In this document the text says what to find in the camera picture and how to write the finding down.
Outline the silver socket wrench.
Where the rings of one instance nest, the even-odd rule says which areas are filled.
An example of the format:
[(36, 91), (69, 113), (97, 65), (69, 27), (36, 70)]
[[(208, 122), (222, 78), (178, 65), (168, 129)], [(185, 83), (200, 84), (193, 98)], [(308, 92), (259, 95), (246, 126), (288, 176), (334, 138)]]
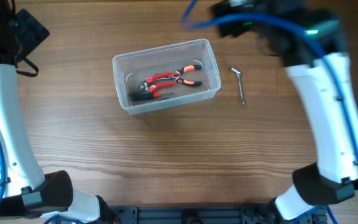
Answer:
[(245, 98), (244, 98), (244, 92), (243, 92), (243, 88), (242, 88), (242, 80), (241, 80), (241, 71), (238, 70), (237, 68), (235, 67), (232, 67), (231, 68), (231, 72), (233, 72), (237, 79), (238, 79), (238, 82), (239, 82), (239, 92), (240, 92), (240, 96), (241, 96), (241, 105), (244, 106), (246, 103), (245, 103)]

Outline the orange black needle-nose pliers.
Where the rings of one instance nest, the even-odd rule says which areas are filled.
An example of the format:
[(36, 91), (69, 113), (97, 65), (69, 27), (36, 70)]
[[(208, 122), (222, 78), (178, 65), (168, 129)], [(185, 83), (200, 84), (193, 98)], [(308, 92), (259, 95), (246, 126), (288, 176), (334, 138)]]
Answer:
[(202, 81), (197, 81), (194, 78), (190, 78), (197, 70), (201, 70), (203, 67), (201, 65), (186, 65), (178, 70), (173, 71), (168, 79), (175, 81), (178, 84), (197, 87), (203, 84)]

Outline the clear plastic container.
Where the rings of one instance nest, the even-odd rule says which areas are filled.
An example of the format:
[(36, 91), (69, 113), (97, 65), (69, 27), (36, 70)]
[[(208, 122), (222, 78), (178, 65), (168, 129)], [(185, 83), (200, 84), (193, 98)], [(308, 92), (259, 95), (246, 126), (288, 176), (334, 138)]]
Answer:
[(120, 105), (131, 115), (208, 100), (221, 88), (207, 39), (120, 54), (112, 67)]

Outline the red handled snips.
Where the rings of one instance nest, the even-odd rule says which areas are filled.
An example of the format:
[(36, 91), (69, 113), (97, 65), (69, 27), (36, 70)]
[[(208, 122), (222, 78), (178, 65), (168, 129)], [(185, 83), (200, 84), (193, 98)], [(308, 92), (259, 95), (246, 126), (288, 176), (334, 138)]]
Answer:
[(154, 93), (161, 88), (176, 85), (177, 83), (175, 81), (168, 79), (168, 76), (171, 73), (172, 72), (158, 73), (152, 75), (151, 77), (147, 77), (139, 84), (139, 86), (131, 90), (129, 92), (129, 95), (131, 96), (134, 93)]

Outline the black red handled screwdriver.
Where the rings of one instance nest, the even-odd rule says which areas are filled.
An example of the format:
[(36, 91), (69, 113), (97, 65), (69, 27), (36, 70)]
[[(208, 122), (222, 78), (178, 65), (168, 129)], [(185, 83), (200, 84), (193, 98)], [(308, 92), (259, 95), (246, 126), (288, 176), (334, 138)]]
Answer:
[(153, 100), (175, 96), (174, 93), (134, 93), (131, 95), (133, 101)]

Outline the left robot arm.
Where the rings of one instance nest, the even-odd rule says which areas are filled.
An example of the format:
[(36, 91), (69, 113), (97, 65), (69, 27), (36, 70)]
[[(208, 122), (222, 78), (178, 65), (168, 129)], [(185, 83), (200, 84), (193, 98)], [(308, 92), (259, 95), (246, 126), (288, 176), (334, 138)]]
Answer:
[(0, 1), (0, 220), (44, 218), (47, 223), (119, 223), (100, 196), (73, 188), (64, 170), (45, 174), (29, 143), (17, 79), (20, 62), (49, 35), (14, 1)]

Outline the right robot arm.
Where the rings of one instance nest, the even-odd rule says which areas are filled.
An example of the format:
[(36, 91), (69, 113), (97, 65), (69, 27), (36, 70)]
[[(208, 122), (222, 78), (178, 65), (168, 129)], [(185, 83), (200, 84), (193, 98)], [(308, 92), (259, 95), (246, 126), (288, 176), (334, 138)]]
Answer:
[(314, 209), (358, 190), (358, 110), (350, 58), (338, 17), (304, 1), (220, 1), (211, 8), (219, 34), (265, 37), (302, 100), (318, 159), (297, 169), (292, 186), (272, 200), (270, 223), (296, 223)]

